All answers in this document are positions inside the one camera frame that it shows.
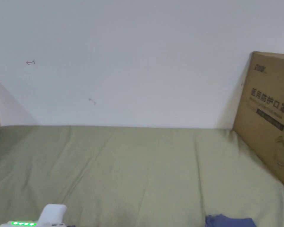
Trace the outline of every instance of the white wall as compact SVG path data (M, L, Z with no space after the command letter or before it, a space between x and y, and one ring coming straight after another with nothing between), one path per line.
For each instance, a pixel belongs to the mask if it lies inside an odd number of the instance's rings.
M284 0L0 1L1 124L229 128L252 51Z

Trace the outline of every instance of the cardboard box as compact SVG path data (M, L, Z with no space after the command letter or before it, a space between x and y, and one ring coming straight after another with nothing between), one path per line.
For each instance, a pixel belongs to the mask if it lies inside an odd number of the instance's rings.
M284 184L284 54L253 52L233 129Z

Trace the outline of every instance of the mattress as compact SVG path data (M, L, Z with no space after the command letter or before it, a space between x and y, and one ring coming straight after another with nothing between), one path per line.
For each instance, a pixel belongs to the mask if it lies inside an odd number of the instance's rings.
M284 186L219 129L1 127L0 224L48 203L78 227L198 227L217 214L284 226Z

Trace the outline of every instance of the white device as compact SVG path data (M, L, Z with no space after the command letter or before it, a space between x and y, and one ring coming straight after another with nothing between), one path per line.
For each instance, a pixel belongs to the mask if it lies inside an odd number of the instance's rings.
M63 223L63 215L66 211L66 205L47 204L37 221L14 220L0 227L66 227Z

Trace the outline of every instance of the blue cloth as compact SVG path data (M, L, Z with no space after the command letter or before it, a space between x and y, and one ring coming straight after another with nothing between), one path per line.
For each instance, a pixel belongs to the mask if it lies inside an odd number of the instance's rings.
M228 218L222 214L218 216L206 216L205 227L256 227L253 219L234 219Z

